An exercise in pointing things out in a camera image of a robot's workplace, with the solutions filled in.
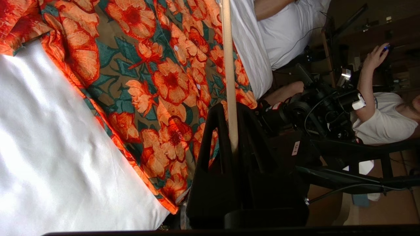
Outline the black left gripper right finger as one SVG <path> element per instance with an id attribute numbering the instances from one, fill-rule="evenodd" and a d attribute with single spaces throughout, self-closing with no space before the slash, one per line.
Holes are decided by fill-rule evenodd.
<path id="1" fill-rule="evenodd" d="M 226 214 L 227 229 L 302 227 L 309 209 L 292 167 L 276 151 L 253 110 L 237 105 L 240 207 Z"/>

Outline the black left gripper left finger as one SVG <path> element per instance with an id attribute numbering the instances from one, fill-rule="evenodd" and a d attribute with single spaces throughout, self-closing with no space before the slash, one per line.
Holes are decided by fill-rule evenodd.
<path id="1" fill-rule="evenodd" d="M 219 134 L 220 173 L 209 172 L 213 132 Z M 195 173 L 188 196 L 186 215 L 193 229 L 223 229 L 225 215 L 240 208 L 237 169 L 222 104 L 208 112 Z"/>

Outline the operator bare hand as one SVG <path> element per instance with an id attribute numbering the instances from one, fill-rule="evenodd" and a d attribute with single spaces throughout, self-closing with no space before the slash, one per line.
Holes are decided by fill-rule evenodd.
<path id="1" fill-rule="evenodd" d="M 389 54 L 389 43 L 376 46 L 371 53 L 369 53 L 363 63 L 362 71 L 374 71 L 380 66 Z"/>

